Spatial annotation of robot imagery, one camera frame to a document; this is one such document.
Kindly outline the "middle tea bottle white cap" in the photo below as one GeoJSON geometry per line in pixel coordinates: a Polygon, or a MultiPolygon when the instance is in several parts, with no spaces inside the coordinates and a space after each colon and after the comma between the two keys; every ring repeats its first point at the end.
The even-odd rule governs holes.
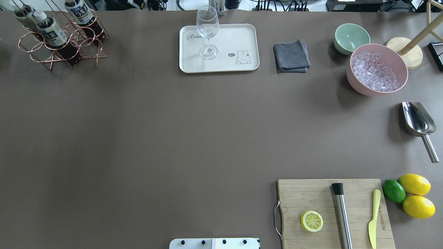
{"type": "Polygon", "coordinates": [[[74,22],[83,27],[82,31],[87,38],[93,38],[95,41],[106,38],[104,29],[83,0],[65,0],[64,5],[66,10],[71,13],[74,22]]]}

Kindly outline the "tea bottle white cap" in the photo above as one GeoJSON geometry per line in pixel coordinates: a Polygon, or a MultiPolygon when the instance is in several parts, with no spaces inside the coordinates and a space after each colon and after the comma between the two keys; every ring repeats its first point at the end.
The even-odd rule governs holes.
{"type": "Polygon", "coordinates": [[[58,22],[40,10],[36,10],[34,16],[38,21],[38,29],[48,47],[55,49],[70,65],[78,63],[82,58],[79,49],[71,44],[58,22]]]}
{"type": "Polygon", "coordinates": [[[93,38],[95,41],[106,38],[104,29],[83,0],[65,0],[64,5],[66,10],[71,13],[74,22],[83,27],[82,31],[87,38],[93,38]]]}
{"type": "Polygon", "coordinates": [[[38,21],[34,16],[35,9],[30,5],[22,3],[20,0],[10,0],[9,4],[13,8],[16,19],[29,31],[33,33],[38,41],[44,38],[38,29],[38,21]]]}

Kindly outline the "front tea bottle white cap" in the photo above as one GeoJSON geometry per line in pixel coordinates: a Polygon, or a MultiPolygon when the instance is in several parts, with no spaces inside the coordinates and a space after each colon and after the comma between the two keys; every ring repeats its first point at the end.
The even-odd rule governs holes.
{"type": "Polygon", "coordinates": [[[38,29],[48,47],[55,49],[70,65],[78,63],[82,58],[79,49],[71,44],[58,22],[40,10],[36,10],[34,16],[38,21],[38,29]]]}

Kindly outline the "back tea bottle white cap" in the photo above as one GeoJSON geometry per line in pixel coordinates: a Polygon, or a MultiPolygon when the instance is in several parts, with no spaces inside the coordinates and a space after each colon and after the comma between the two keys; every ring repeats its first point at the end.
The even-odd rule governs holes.
{"type": "Polygon", "coordinates": [[[30,5],[22,3],[20,0],[10,0],[9,4],[13,8],[16,19],[29,31],[33,33],[38,41],[44,38],[38,29],[38,21],[34,16],[35,9],[30,5]]]}

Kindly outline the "cream rabbit tray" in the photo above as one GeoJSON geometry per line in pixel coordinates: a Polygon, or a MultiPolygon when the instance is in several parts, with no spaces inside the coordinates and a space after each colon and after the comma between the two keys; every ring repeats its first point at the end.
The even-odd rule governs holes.
{"type": "Polygon", "coordinates": [[[260,65],[256,29],[251,24],[221,24],[211,44],[217,47],[215,59],[206,60],[200,49],[207,40],[196,26],[182,27],[179,32],[179,68],[184,73],[253,71],[260,65]]]}

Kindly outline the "grey folded cloth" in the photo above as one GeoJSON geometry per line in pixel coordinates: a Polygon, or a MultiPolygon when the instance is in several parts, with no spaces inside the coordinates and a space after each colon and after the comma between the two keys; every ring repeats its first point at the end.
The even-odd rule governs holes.
{"type": "Polygon", "coordinates": [[[307,46],[302,39],[273,46],[277,66],[285,73],[306,73],[311,66],[307,46]]]}

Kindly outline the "clear wine glass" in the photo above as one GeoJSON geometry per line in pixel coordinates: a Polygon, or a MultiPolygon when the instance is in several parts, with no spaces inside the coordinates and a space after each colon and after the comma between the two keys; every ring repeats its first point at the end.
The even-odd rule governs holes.
{"type": "Polygon", "coordinates": [[[218,49],[210,44],[210,39],[213,38],[219,30],[219,19],[217,10],[209,5],[198,9],[196,16],[196,29],[200,36],[207,39],[207,44],[201,47],[200,55],[206,60],[211,60],[217,57],[218,49]]]}

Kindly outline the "steel muddler black tip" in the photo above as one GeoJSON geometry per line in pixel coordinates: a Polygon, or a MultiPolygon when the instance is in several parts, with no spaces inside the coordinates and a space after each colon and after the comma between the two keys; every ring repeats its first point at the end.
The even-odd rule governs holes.
{"type": "Polygon", "coordinates": [[[345,206],[343,183],[332,183],[331,186],[337,203],[343,248],[353,249],[350,224],[348,221],[347,209],[345,206]]]}

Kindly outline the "yellow plastic knife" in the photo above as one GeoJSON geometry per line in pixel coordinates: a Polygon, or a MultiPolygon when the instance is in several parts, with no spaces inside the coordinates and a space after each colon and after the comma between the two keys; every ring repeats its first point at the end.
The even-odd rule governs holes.
{"type": "Polygon", "coordinates": [[[378,210],[381,201],[381,191],[375,189],[372,194],[372,219],[368,223],[368,237],[372,249],[377,248],[376,229],[378,223],[378,210]]]}

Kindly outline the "steel ice scoop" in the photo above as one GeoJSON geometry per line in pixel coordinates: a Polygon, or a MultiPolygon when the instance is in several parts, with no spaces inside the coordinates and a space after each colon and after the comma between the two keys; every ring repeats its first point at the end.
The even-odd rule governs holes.
{"type": "Polygon", "coordinates": [[[406,129],[415,137],[421,137],[432,163],[440,162],[435,151],[430,134],[436,131],[436,124],[419,101],[403,101],[401,103],[406,129]]]}

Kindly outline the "wooden cup tree stand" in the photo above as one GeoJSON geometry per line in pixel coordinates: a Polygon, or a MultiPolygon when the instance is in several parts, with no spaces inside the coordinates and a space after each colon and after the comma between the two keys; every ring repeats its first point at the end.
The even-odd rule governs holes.
{"type": "Polygon", "coordinates": [[[398,55],[400,55],[409,70],[417,68],[422,63],[423,52],[418,44],[427,35],[431,34],[440,42],[443,41],[442,36],[434,31],[440,24],[442,24],[443,14],[440,13],[439,16],[432,19],[431,7],[437,7],[440,10],[443,9],[442,3],[438,2],[437,0],[429,0],[426,3],[426,26],[413,39],[408,39],[405,37],[395,37],[391,38],[385,43],[386,47],[389,47],[398,55]]]}

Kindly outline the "yellow lemon far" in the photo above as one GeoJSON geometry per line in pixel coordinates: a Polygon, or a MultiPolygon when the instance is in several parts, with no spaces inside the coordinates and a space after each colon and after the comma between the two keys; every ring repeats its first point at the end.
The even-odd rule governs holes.
{"type": "Polygon", "coordinates": [[[431,190],[429,180],[418,174],[404,174],[397,181],[408,194],[424,196],[431,190]]]}

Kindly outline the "yellow lemon near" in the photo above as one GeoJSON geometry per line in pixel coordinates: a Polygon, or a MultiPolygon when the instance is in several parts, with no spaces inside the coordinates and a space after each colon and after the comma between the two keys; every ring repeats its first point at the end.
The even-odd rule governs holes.
{"type": "Polygon", "coordinates": [[[406,214],[416,219],[427,219],[435,214],[434,203],[419,195],[406,197],[402,207],[406,214]]]}

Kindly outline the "aluminium frame post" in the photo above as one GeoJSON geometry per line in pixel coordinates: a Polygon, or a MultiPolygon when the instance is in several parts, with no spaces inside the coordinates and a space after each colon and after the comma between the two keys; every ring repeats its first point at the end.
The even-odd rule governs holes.
{"type": "Polygon", "coordinates": [[[225,0],[209,0],[209,6],[212,6],[217,10],[219,16],[224,16],[226,14],[225,10],[225,0]]]}

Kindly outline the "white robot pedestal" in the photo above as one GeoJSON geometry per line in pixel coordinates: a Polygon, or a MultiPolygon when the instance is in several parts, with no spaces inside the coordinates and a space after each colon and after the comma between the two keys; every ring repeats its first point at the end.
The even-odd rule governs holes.
{"type": "Polygon", "coordinates": [[[260,249],[259,238],[176,238],[170,249],[260,249]]]}

